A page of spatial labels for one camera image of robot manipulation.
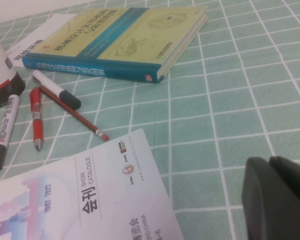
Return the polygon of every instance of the bottle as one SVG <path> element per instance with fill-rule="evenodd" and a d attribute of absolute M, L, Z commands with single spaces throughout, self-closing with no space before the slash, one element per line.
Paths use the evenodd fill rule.
<path fill-rule="evenodd" d="M 25 82 L 0 44 L 0 108 L 7 104 L 10 95 L 19 96 L 25 87 Z"/>

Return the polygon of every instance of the white marker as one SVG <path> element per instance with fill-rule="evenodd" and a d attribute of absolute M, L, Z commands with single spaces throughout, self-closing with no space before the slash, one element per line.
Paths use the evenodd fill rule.
<path fill-rule="evenodd" d="M 20 98 L 18 95 L 9 96 L 0 127 L 0 170 L 2 170 L 5 163 L 8 145 L 14 129 L 19 104 Z"/>
<path fill-rule="evenodd" d="M 81 107 L 81 101 L 78 98 L 60 87 L 58 84 L 44 75 L 41 71 L 33 70 L 31 75 L 73 110 L 77 110 Z"/>

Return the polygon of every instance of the tablecloth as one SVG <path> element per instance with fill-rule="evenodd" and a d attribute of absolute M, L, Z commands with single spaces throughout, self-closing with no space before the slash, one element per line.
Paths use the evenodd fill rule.
<path fill-rule="evenodd" d="M 187 240 L 244 240 L 248 157 L 300 163 L 300 0 L 97 0 L 0 23 L 8 50 L 53 14 L 93 7 L 208 6 L 206 24 L 160 84 L 44 72 L 77 96 L 111 139 L 143 128 Z M 44 147 L 33 144 L 26 82 L 0 180 L 102 141 L 43 97 Z M 0 109 L 0 124 L 4 108 Z"/>

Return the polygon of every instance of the white paper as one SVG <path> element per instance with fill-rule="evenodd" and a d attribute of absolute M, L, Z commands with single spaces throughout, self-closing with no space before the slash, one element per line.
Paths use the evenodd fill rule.
<path fill-rule="evenodd" d="M 0 236 L 184 240 L 142 129 L 0 182 L 11 190 L 0 193 Z"/>
<path fill-rule="evenodd" d="M 67 23 L 76 14 L 54 14 L 50 19 L 43 23 L 40 27 L 26 36 L 17 44 L 13 45 L 6 53 L 15 67 L 24 68 L 21 57 L 39 44 L 39 41 L 45 40 L 56 30 Z"/>

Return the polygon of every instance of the marker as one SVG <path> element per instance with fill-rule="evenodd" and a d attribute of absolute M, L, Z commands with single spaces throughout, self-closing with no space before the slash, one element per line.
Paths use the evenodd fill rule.
<path fill-rule="evenodd" d="M 67 104 L 73 110 L 81 107 L 81 101 L 73 96 L 70 92 L 60 87 L 39 70 L 33 70 L 31 75 L 37 79 L 42 86 L 46 87 L 50 92 L 56 95 L 62 102 Z"/>
<path fill-rule="evenodd" d="M 9 96 L 0 127 L 0 170 L 2 170 L 4 167 L 8 145 L 14 129 L 19 104 L 20 98 L 18 95 Z"/>
<path fill-rule="evenodd" d="M 42 123 L 41 92 L 39 87 L 33 88 L 29 96 L 33 119 L 33 143 L 35 148 L 40 151 L 44 144 L 44 126 Z"/>

